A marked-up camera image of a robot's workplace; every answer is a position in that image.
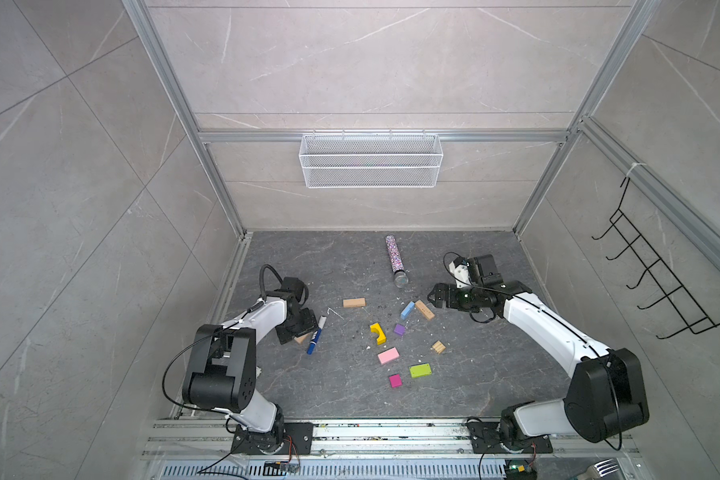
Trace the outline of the natural wood block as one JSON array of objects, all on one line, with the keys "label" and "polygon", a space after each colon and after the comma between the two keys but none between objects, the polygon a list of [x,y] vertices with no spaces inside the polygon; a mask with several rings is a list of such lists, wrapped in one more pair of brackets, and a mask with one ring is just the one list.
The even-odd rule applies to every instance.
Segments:
[{"label": "natural wood block", "polygon": [[414,306],[427,321],[431,321],[435,318],[433,311],[423,301],[417,300],[414,303]]},{"label": "natural wood block", "polygon": [[362,308],[366,306],[365,298],[344,299],[342,302],[344,308]]},{"label": "natural wood block", "polygon": [[301,335],[301,336],[298,336],[298,337],[295,337],[295,338],[294,338],[294,341],[296,341],[296,342],[299,343],[299,344],[302,344],[304,341],[310,340],[311,337],[312,337],[312,332],[307,333],[307,334],[304,334],[304,335]]}]

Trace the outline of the blue white marker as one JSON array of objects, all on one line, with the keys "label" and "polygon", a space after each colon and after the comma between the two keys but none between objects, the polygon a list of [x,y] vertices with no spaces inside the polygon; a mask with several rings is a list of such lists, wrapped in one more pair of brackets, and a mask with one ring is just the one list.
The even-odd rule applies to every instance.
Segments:
[{"label": "blue white marker", "polygon": [[311,339],[310,339],[310,343],[309,343],[308,348],[307,348],[307,354],[308,354],[308,355],[312,355],[313,352],[315,351],[316,346],[317,346],[317,343],[318,343],[318,341],[319,341],[319,339],[320,339],[320,336],[321,336],[321,333],[322,333],[322,331],[323,331],[323,329],[324,329],[324,326],[325,326],[326,321],[327,321],[327,317],[326,317],[326,316],[321,316],[320,319],[318,320],[317,329],[316,329],[315,332],[313,333],[313,335],[312,335],[312,337],[311,337]]}]

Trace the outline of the light blue block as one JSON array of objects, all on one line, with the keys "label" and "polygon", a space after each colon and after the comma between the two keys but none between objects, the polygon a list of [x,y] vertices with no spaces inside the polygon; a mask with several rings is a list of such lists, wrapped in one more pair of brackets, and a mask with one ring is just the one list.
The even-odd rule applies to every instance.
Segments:
[{"label": "light blue block", "polygon": [[409,302],[406,307],[400,313],[400,319],[406,320],[415,308],[414,302]]}]

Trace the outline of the pink block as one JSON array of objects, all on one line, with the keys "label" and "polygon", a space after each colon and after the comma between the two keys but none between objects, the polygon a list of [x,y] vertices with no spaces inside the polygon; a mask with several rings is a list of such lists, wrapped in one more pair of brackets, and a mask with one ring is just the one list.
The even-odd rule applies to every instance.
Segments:
[{"label": "pink block", "polygon": [[377,358],[381,365],[388,364],[400,357],[399,351],[396,347],[387,349],[377,355]]}]

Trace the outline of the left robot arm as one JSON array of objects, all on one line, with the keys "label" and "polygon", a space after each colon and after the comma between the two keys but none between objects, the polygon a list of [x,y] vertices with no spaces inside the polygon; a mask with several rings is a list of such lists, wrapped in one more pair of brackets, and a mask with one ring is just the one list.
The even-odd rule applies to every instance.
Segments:
[{"label": "left robot arm", "polygon": [[305,306],[308,298],[306,284],[287,277],[240,315],[201,326],[182,384],[184,402],[229,415],[252,433],[274,432],[282,414],[256,389],[257,346],[270,332],[284,345],[316,331],[317,317]]}]

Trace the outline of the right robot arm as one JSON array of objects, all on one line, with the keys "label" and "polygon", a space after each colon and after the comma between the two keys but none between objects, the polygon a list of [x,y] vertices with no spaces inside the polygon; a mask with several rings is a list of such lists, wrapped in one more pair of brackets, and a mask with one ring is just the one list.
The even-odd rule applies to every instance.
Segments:
[{"label": "right robot arm", "polygon": [[494,435],[508,452],[520,452],[547,435],[572,435],[590,443],[620,438],[650,419],[643,371],[626,348],[593,339],[551,310],[524,283],[504,279],[492,255],[443,256],[452,283],[428,295],[436,308],[475,316],[488,309],[518,327],[564,369],[570,379],[561,399],[529,401],[503,410]]}]

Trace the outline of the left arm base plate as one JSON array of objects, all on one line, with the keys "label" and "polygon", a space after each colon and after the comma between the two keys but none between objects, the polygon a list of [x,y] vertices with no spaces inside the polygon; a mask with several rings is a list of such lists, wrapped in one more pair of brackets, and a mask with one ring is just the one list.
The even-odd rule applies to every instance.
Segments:
[{"label": "left arm base plate", "polygon": [[286,422],[275,424],[267,433],[237,428],[231,447],[233,453],[249,455],[308,455],[314,436],[313,423]]}]

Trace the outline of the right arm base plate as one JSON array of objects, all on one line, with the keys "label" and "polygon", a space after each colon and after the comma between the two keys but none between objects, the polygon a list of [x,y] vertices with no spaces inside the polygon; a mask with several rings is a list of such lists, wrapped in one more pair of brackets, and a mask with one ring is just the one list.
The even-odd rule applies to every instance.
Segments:
[{"label": "right arm base plate", "polygon": [[487,454],[551,454],[553,447],[548,437],[529,437],[511,422],[484,421],[468,418],[464,426],[474,453]]}]

